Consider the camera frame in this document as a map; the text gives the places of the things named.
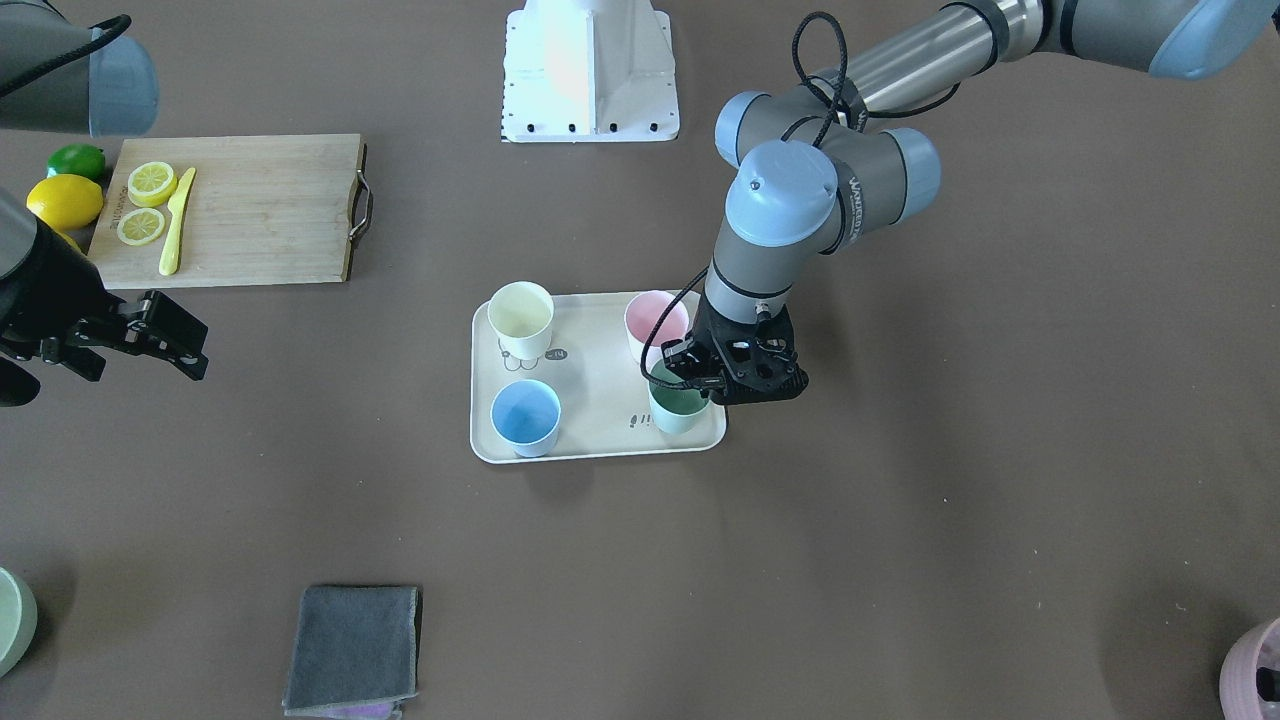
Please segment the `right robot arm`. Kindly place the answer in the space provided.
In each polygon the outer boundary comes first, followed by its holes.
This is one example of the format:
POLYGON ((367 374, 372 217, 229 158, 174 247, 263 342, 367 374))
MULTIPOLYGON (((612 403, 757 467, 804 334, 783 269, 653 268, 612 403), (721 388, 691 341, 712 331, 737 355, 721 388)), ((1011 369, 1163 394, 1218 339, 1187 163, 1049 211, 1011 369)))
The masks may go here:
MULTIPOLYGON (((47 1, 1 8, 3 127, 137 137, 157 117, 157 77, 146 49, 127 36, 132 19, 68 20, 47 1)), ((170 363, 192 380, 209 366, 209 329, 165 293, 134 302, 110 293, 77 243, 64 240, 12 193, 1 197, 3 405, 31 402, 38 379, 26 363, 64 366, 96 382, 100 348, 170 363)))

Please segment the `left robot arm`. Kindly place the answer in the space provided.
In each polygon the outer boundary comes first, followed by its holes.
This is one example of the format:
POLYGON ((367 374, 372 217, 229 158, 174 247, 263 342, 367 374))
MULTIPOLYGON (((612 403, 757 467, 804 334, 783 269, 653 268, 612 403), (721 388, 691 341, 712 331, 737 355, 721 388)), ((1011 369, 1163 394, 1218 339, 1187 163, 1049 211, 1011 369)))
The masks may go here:
POLYGON ((787 301, 808 259, 927 209, 940 155, 920 132, 870 127, 947 102, 1000 63, 1057 53, 1165 79, 1203 79, 1231 65, 1277 24, 1275 1, 951 1, 856 56, 827 12, 838 64, 792 64, 796 88, 742 92, 719 111, 716 147, 736 176, 703 292, 686 334, 643 347, 654 388, 692 391, 721 406, 797 397, 787 301))

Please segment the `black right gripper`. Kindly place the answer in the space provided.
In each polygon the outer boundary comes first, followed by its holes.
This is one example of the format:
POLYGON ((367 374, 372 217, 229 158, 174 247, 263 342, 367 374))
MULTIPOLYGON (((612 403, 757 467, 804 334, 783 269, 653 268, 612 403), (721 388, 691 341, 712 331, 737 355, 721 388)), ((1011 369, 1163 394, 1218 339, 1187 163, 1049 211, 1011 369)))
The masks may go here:
POLYGON ((87 347, 106 346, 170 363, 192 380, 205 378, 209 328, 159 290, 145 291, 131 315, 104 287, 97 268, 46 225, 3 228, 3 382, 35 383, 10 356, 31 356, 55 338, 73 348, 88 324, 87 347), (128 322, 136 337, 128 341, 128 322))

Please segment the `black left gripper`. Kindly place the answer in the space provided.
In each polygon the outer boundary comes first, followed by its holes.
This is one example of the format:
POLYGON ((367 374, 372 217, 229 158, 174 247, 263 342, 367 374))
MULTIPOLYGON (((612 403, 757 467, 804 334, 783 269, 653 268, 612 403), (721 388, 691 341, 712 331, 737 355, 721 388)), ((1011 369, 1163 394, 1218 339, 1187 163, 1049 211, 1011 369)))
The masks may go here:
POLYGON ((809 383, 787 307, 737 323, 703 300, 691 340, 666 341, 660 360, 672 373, 690 373, 690 379, 664 374, 664 387, 708 393, 721 406, 796 398, 809 383))

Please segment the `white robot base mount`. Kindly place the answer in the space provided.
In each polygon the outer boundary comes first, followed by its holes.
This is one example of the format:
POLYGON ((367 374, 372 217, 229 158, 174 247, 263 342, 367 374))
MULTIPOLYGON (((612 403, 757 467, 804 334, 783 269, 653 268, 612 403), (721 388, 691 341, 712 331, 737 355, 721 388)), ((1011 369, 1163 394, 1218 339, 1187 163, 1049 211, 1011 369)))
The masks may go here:
POLYGON ((503 69, 507 143, 678 137, 672 23, 649 1, 527 1, 506 18, 503 69))

